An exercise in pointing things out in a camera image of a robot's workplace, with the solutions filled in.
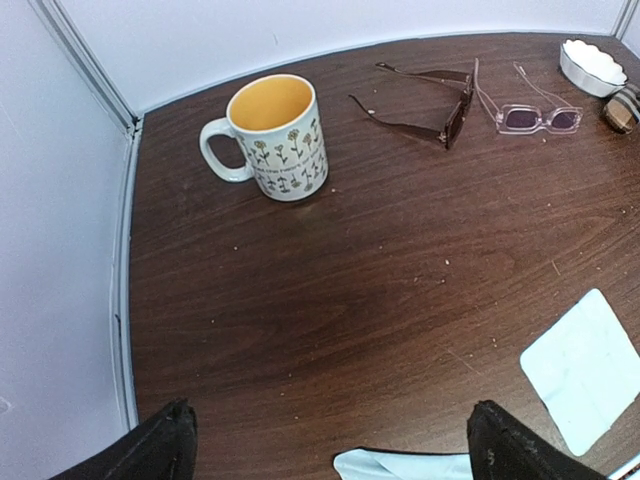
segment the sunglasses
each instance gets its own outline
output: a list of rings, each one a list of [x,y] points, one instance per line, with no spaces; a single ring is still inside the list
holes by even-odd
[[[447,150],[453,147],[453,144],[458,138],[458,135],[462,130],[462,126],[467,119],[467,112],[469,111],[469,107],[471,106],[471,100],[473,99],[473,93],[475,91],[475,79],[477,78],[478,60],[476,59],[476,66],[474,68],[474,71],[470,74],[464,72],[455,72],[451,70],[431,70],[421,73],[409,73],[394,68],[391,65],[387,65],[384,62],[376,63],[376,67],[398,75],[402,75],[403,77],[417,78],[420,80],[427,80],[445,85],[445,82],[454,82],[464,85],[464,89],[460,94],[460,100],[458,100],[458,103],[447,119],[447,123],[445,123],[444,128],[442,128],[441,130],[434,130],[428,127],[410,125],[407,123],[385,122],[377,118],[371,110],[364,107],[360,100],[358,100],[354,95],[349,95],[349,97],[356,102],[356,104],[362,109],[362,111],[378,125],[404,135],[419,138],[420,140],[438,142],[444,145]]]
[[[502,108],[498,108],[491,97],[480,88],[478,84],[478,69],[476,68],[475,86],[478,91],[478,98],[495,122],[498,133],[505,135],[531,135],[538,130],[547,130],[549,133],[559,135],[575,133],[582,119],[582,108],[574,107],[562,97],[534,85],[519,63],[513,62],[513,66],[531,88],[556,108],[548,112],[543,112],[533,105],[507,104],[503,105]]]

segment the dark brown wood surface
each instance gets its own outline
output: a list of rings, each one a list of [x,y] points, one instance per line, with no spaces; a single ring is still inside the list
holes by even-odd
[[[146,116],[131,250],[131,328],[146,418],[188,397],[197,478],[334,479],[334,455],[369,446],[465,452],[466,419],[493,399],[566,447],[519,365],[589,289],[640,345],[640,133],[558,72],[563,35],[411,40],[277,68],[318,92],[330,178],[281,204],[227,184],[198,134],[229,82]],[[617,40],[596,43],[640,80]],[[517,76],[585,109],[575,135],[498,135],[477,100],[452,151],[370,122],[439,128],[458,93],[376,70],[470,71],[498,104],[548,108]],[[242,162],[233,140],[217,154]],[[640,450],[640,402],[581,460],[603,473]]]

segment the mug handle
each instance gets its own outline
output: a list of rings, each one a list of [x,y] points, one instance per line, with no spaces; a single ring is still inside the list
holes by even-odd
[[[213,150],[209,146],[209,139],[216,135],[226,135],[227,137],[235,138],[235,133],[231,128],[229,120],[226,118],[219,118],[207,123],[200,132],[200,151],[202,156],[211,167],[211,170],[226,182],[244,182],[253,177],[253,168],[246,161],[243,167],[229,168],[225,167],[218,157],[216,157]]]

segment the napkin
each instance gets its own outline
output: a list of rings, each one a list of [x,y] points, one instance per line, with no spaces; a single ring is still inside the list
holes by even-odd
[[[358,448],[338,455],[342,480],[473,480],[468,454],[383,453]]]
[[[591,290],[520,357],[574,455],[584,455],[640,393],[640,357]]]

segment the white mug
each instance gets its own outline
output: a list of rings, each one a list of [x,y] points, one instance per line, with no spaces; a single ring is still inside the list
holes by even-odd
[[[243,167],[229,168],[218,160],[209,146],[214,135],[238,141]],[[271,75],[240,89],[227,105],[226,117],[200,132],[200,151],[221,179],[255,178],[265,195],[283,202],[313,194],[329,173],[316,92],[296,75]]]

